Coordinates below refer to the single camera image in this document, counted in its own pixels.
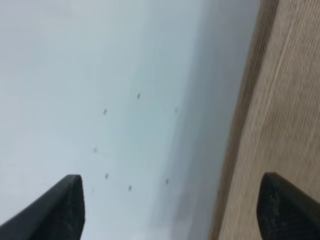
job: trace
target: white surface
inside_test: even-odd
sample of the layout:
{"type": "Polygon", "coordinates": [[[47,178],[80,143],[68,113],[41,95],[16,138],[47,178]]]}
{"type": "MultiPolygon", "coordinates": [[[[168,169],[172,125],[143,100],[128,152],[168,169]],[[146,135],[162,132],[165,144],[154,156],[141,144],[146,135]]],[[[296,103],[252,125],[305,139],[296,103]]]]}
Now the white surface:
{"type": "Polygon", "coordinates": [[[2,0],[0,223],[81,174],[82,239],[207,239],[258,6],[2,0]]]}

